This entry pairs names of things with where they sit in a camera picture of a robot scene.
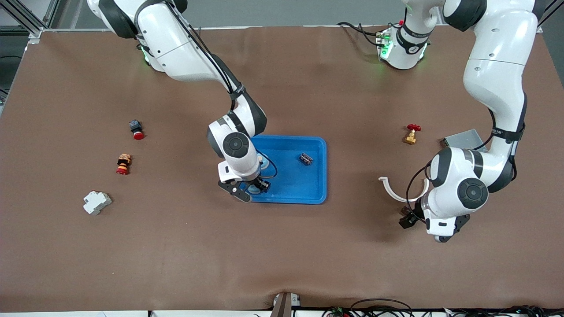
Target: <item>blue tray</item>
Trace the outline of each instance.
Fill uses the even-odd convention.
[[[257,135],[252,138],[256,149],[276,164],[278,175],[266,179],[268,193],[251,194],[253,202],[281,204],[321,204],[327,198],[327,144],[318,137]],[[299,160],[305,153],[313,159],[309,166]],[[274,174],[272,164],[262,175]]]

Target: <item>black strap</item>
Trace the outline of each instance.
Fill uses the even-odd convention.
[[[416,33],[416,32],[414,32],[414,31],[411,31],[411,30],[407,27],[407,25],[406,25],[405,23],[402,25],[402,29],[403,29],[404,31],[406,31],[406,33],[407,33],[409,36],[416,37],[416,38],[426,38],[426,37],[429,37],[429,35],[431,35],[431,33],[433,32],[433,31],[431,31],[431,32],[425,33],[425,34]]]
[[[231,119],[231,121],[233,121],[233,124],[235,124],[235,128],[237,128],[237,131],[245,134],[246,136],[249,136],[249,133],[247,133],[245,126],[243,125],[239,117],[237,117],[235,112],[229,110],[229,112],[227,112],[227,116]]]
[[[493,129],[492,129],[492,135],[493,136],[505,139],[509,142],[520,141],[521,138],[523,137],[523,132],[525,132],[525,123],[524,122],[523,122],[523,129],[521,129],[521,131],[519,131],[519,132],[506,131],[506,130],[500,129],[498,127],[493,127]]]
[[[246,93],[245,85],[243,85],[243,83],[240,82],[239,87],[237,87],[237,89],[235,89],[233,93],[229,94],[229,98],[231,98],[231,100],[236,100],[237,98],[239,98],[239,96],[241,96],[244,93]]]
[[[419,44],[408,42],[403,37],[401,30],[398,30],[396,34],[397,34],[396,38],[398,39],[398,43],[406,50],[406,54],[409,55],[417,54],[427,44],[427,41]]]

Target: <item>cable clip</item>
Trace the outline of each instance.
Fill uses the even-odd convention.
[[[243,85],[243,83],[240,83],[239,87],[237,87],[234,92],[229,94],[229,97],[231,98],[231,100],[236,100],[244,93],[246,93],[245,85]]]

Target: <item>cable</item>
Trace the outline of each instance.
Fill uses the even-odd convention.
[[[546,9],[544,9],[544,12],[547,12],[548,9],[550,9],[550,7],[552,7],[553,4],[555,4],[558,0],[553,0]]]
[[[425,166],[425,178],[428,179],[429,181],[432,181],[432,179],[429,177],[428,173],[427,173],[427,169],[431,167],[431,164],[427,164]]]
[[[194,43],[196,44],[196,46],[202,51],[204,56],[206,56],[206,58],[214,66],[215,70],[219,73],[219,75],[221,76],[221,79],[225,82],[225,85],[227,86],[227,92],[229,94],[232,94],[233,93],[233,87],[231,86],[231,81],[228,80],[228,76],[225,73],[225,70],[223,70],[217,64],[217,62],[213,59],[213,57],[211,56],[212,52],[209,50],[206,43],[202,40],[202,38],[200,37],[198,32],[196,32],[196,30],[194,30],[192,25],[190,23],[188,23],[188,27],[190,28],[190,30],[192,30],[192,32],[190,32],[190,30],[188,30],[188,28],[186,28],[184,23],[182,23],[182,20],[180,19],[180,17],[174,12],[174,8],[172,7],[172,5],[170,3],[167,3],[167,5],[169,6],[169,8],[170,8],[171,12],[173,13],[174,17],[176,18],[177,22],[182,26],[184,31],[186,31],[188,36],[190,36],[194,39]],[[235,109],[235,100],[231,100],[231,110],[233,110],[233,109]]]
[[[539,27],[543,25],[543,23],[545,23],[546,20],[548,20],[549,17],[551,17],[562,5],[564,5],[564,2],[561,2],[556,9],[554,9],[551,13],[549,13],[540,23],[539,23]]]
[[[373,33],[373,32],[366,32],[364,30],[364,28],[362,27],[362,23],[359,23],[358,27],[355,27],[354,25],[350,24],[349,22],[339,22],[339,23],[337,23],[337,25],[341,25],[341,26],[347,25],[348,27],[352,28],[353,30],[355,30],[359,33],[362,33],[364,35],[364,38],[368,41],[368,43],[370,43],[370,44],[372,44],[376,47],[384,47],[383,44],[376,43],[375,41],[373,42],[371,39],[368,38],[368,36],[377,36],[378,33],[381,33],[383,31],[385,31],[386,29],[383,29],[381,31]]]
[[[491,110],[490,110],[490,116],[492,117],[492,130],[493,130],[495,128],[495,117],[494,117],[493,111],[491,111]],[[483,148],[484,146],[486,146],[491,141],[491,139],[493,137],[494,137],[494,134],[490,133],[490,137],[484,143],[482,143],[481,146],[473,148],[472,150],[477,151],[477,150]]]
[[[337,23],[337,25],[341,25],[341,26],[346,25],[346,26],[350,27],[351,29],[353,29],[353,30],[355,30],[359,33],[363,33],[363,31],[361,29],[355,27],[354,25],[352,25],[348,22],[340,22],[340,23]],[[364,32],[364,33],[366,33],[367,35],[370,35],[370,36],[376,36],[376,33],[372,33],[372,32]]]
[[[272,175],[272,176],[262,176],[262,178],[263,179],[275,178],[278,175],[278,168],[276,167],[276,164],[274,164],[274,162],[272,162],[272,160],[268,156],[266,156],[264,153],[262,153],[258,149],[255,149],[255,150],[257,151],[257,153],[259,153],[260,155],[265,157],[270,162],[270,164],[272,164],[272,167],[274,168],[274,175]]]
[[[417,219],[419,219],[419,221],[425,223],[425,221],[423,219],[421,219],[421,217],[419,217],[411,208],[411,203],[409,202],[409,189],[411,188],[411,184],[413,184],[413,181],[415,180],[415,178],[421,174],[422,171],[426,170],[427,167],[429,167],[431,165],[432,161],[429,161],[425,166],[423,166],[422,169],[420,169],[419,171],[417,171],[415,173],[415,175],[411,178],[411,180],[409,181],[409,184],[407,185],[407,190],[406,190],[406,202],[407,202],[407,208],[409,209],[409,212],[411,214],[413,214]]]
[[[401,302],[401,301],[391,300],[391,299],[388,299],[388,298],[368,298],[368,299],[366,299],[366,300],[356,301],[355,303],[353,303],[353,304],[351,305],[351,307],[349,308],[349,310],[353,310],[353,307],[354,307],[354,306],[356,306],[356,305],[358,305],[358,304],[360,304],[360,303],[365,303],[365,302],[392,302],[392,303],[398,303],[398,304],[400,304],[400,305],[403,305],[403,306],[407,307],[407,309],[409,310],[410,316],[413,317],[413,308],[411,308],[410,305],[408,305],[408,304],[406,304],[406,303],[404,303],[404,302]]]
[[[372,41],[368,38],[367,33],[366,33],[366,31],[364,31],[364,28],[362,27],[362,24],[361,24],[361,23],[358,24],[358,27],[359,27],[360,30],[362,31],[362,34],[364,35],[364,38],[368,41],[368,43],[370,43],[370,44],[372,44],[372,45],[374,45],[374,46],[376,46],[376,47],[384,47],[384,44],[378,44],[378,43],[376,43],[376,41],[372,42]]]

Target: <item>black plastic part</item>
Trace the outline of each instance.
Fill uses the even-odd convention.
[[[452,150],[451,148],[444,148],[439,153],[439,170],[437,172],[437,178],[431,180],[434,187],[439,187],[444,184],[447,180],[448,169],[451,166]]]
[[[455,234],[460,232],[460,228],[462,228],[469,220],[470,220],[470,215],[463,215],[460,217],[456,217],[456,224],[455,224],[456,227],[454,234],[450,237],[439,237],[439,241],[441,243],[448,242]]]
[[[188,0],[174,0],[178,12],[184,13],[188,9]]]
[[[247,136],[249,135],[249,133],[245,129],[245,126],[243,125],[243,123],[241,122],[239,117],[235,114],[235,112],[229,110],[227,112],[227,116],[229,117],[229,119],[231,119],[231,121],[233,121],[233,124],[235,125],[235,128],[237,129],[237,131],[239,131],[239,132],[241,132],[241,133],[243,133]]]
[[[414,31],[411,31],[411,30],[407,27],[407,24],[406,24],[406,23],[404,23],[404,24],[402,25],[402,30],[404,30],[409,36],[412,36],[412,37],[415,37],[415,38],[426,38],[426,37],[429,37],[429,36],[431,35],[431,33],[433,32],[433,31],[431,31],[431,32],[425,33],[425,34],[416,33],[416,32],[414,32]]]
[[[546,0],[535,0],[535,5],[532,8],[532,13],[536,15],[536,20],[538,22],[540,22],[540,18],[543,17],[546,7],[547,7]]]
[[[233,73],[231,72],[229,67],[227,67],[227,65],[225,65],[223,60],[221,60],[221,58],[219,58],[216,54],[212,54],[211,56],[213,57],[215,62],[218,64],[218,66],[222,70],[224,70],[225,73],[227,74],[227,76],[229,76],[229,78],[235,83],[235,85],[237,87],[240,87],[241,82],[237,80],[237,77],[235,77],[235,75],[233,75]],[[245,91],[244,93],[242,93],[242,95],[245,97],[247,103],[249,103],[250,112],[253,115],[254,135],[258,135],[260,133],[263,133],[266,129],[266,123],[267,123],[267,118],[266,118],[264,111],[258,106],[258,104],[256,102],[254,102],[253,98],[250,97],[248,92]]]
[[[472,154],[474,155],[474,174],[476,174],[476,177],[480,178],[484,171],[484,158],[478,151],[472,150]]]
[[[268,192],[270,189],[270,183],[266,180],[261,179],[260,177],[255,178],[254,180],[247,182],[248,185],[254,185],[260,192]]]
[[[217,142],[215,141],[215,137],[213,136],[212,131],[210,130],[210,127],[208,127],[208,142],[211,146],[211,148],[215,151],[215,154],[217,154],[217,156],[221,157],[222,159],[224,159],[225,157],[223,156],[223,152],[221,152],[221,149],[219,148],[219,145],[217,144]]]
[[[129,129],[131,130],[131,132],[137,132],[143,130],[143,127],[141,126],[141,123],[139,123],[139,121],[132,120],[129,122]]]
[[[462,0],[452,15],[444,17],[444,21],[464,32],[480,21],[486,9],[487,0]]]
[[[497,192],[505,188],[505,186],[511,183],[513,179],[513,164],[508,160],[505,162],[505,166],[503,166],[503,171],[499,177],[495,180],[495,182],[488,186],[489,192]]]
[[[406,40],[400,31],[396,32],[396,38],[398,39],[398,44],[406,50],[406,54],[414,55],[417,54],[427,43],[423,41],[419,44],[414,44]]]
[[[419,221],[419,219],[423,219],[424,217],[423,209],[421,209],[421,200],[419,199],[415,203],[415,208],[413,209],[413,213],[407,206],[402,208],[401,213],[405,215],[405,217],[399,220],[399,225],[402,228],[407,229],[415,226],[417,221]]]
[[[478,209],[488,200],[488,188],[477,178],[466,178],[458,186],[458,197],[464,207]]]
[[[229,98],[231,98],[231,100],[237,100],[237,98],[239,98],[245,92],[246,92],[245,85],[243,85],[243,83],[240,82],[237,89],[235,89],[235,91],[232,94],[229,94]]]
[[[234,184],[222,183],[221,180],[217,183],[223,190],[228,192],[231,196],[239,199],[242,202],[250,202],[251,197],[250,195],[240,188],[241,182],[235,182]]]
[[[98,7],[117,36],[121,38],[135,38],[137,34],[135,24],[114,0],[100,0]]]
[[[223,139],[223,151],[225,154],[241,159],[249,153],[249,138],[241,132],[229,133]]]

